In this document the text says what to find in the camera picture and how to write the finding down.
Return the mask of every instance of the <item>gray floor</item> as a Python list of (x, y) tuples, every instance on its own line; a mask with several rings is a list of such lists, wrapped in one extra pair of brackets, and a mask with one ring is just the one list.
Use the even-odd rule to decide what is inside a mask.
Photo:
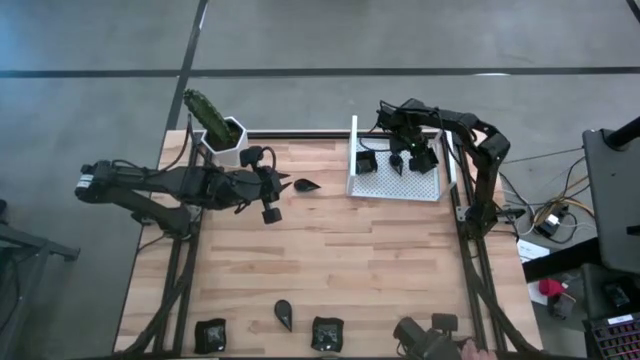
[[(0, 0), (0, 71), (180, 69), (197, 4)], [(640, 24), (624, 0), (211, 0), (201, 25), (194, 69), (640, 65)], [(640, 114), (639, 80), (200, 78), (188, 87), (250, 129), (346, 128), (352, 114), (373, 124), (378, 100), (399, 104), (416, 97), (496, 125), (512, 143), (509, 160), (576, 147), (586, 129), (631, 120)], [(10, 221), (82, 247), (75, 264), (51, 261), (20, 358), (109, 353), (140, 227), (115, 206), (79, 202), (73, 189), (84, 163), (156, 163), (176, 84), (175, 78), (0, 78), (0, 198), (10, 202)], [(178, 128), (185, 118), (182, 109)], [(557, 176), (580, 156), (501, 171), (538, 202), (561, 190), (564, 178)], [(581, 165), (573, 175), (584, 173)], [(589, 202), (588, 192), (580, 199)], [(581, 229), (575, 241), (592, 235)], [(546, 349), (584, 353), (577, 320), (561, 323), (536, 312)]]

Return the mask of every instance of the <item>red object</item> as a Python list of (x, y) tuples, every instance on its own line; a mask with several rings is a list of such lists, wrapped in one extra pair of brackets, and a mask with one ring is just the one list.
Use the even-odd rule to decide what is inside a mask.
[(562, 283), (553, 279), (540, 280), (538, 289), (542, 295), (548, 297), (560, 295), (564, 292), (564, 286), (562, 286)]

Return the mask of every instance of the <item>human hand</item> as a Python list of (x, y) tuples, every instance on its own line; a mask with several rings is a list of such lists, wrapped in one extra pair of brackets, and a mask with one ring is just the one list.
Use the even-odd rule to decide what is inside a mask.
[(467, 342), (462, 347), (460, 356), (462, 360), (498, 360), (498, 358), (496, 357), (496, 353), (494, 353), (493, 351), (478, 351), (478, 349), (476, 348), (476, 344), (471, 339), (467, 340)]

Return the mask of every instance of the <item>table leg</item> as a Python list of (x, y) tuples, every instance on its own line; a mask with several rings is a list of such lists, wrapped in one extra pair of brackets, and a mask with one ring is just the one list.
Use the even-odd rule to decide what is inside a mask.
[(524, 276), (530, 283), (553, 274), (573, 270), (585, 263), (602, 264), (598, 238), (556, 251), (545, 257), (527, 261), (522, 264), (522, 267)]
[(14, 228), (0, 224), (0, 241), (8, 242), (17, 246), (30, 246), (34, 248), (44, 248), (47, 246), (49, 253), (57, 254), (66, 261), (74, 261), (78, 258), (80, 249), (70, 248), (68, 246), (58, 244), (55, 241), (47, 240), (39, 236), (33, 236), (23, 231), (15, 230)]

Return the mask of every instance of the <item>black floor line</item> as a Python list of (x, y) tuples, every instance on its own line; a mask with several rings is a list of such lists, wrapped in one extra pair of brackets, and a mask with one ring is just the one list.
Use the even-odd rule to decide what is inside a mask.
[(171, 78), (180, 70), (0, 70), (0, 79)]
[(208, 0), (200, 0), (198, 3), (196, 16), (193, 20), (193, 27), (191, 28), (191, 36), (189, 37), (189, 44), (187, 45), (187, 51), (184, 54), (184, 60), (182, 61), (182, 69), (180, 70), (180, 77), (178, 78), (178, 84), (176, 85), (176, 92), (173, 94), (173, 100), (171, 101), (171, 108), (169, 110), (165, 130), (175, 130), (178, 126), (178, 117), (180, 116), (180, 108), (182, 107), (182, 93), (187, 87), (187, 82), (189, 81), (189, 73), (191, 66), (193, 65), (193, 58), (196, 55), (198, 39), (200, 38), (200, 31), (202, 30), (202, 24), (204, 22), (208, 3)]
[(366, 76), (529, 76), (529, 75), (616, 75), (640, 74), (640, 66), (596, 67), (478, 67), (478, 68), (282, 68), (282, 69), (195, 69), (191, 70), (196, 43), (189, 46), (182, 70), (0, 70), (0, 78), (179, 78), (186, 86), (188, 78), (294, 78), (294, 77), (366, 77)]
[(192, 78), (289, 78), (361, 76), (509, 76), (640, 74), (640, 66), (527, 68), (318, 68), (191, 70)]
[(631, 12), (636, 17), (636, 20), (638, 20), (638, 23), (640, 23), (640, 8), (638, 7), (638, 3), (636, 3), (635, 0), (627, 0), (627, 4), (629, 4)]

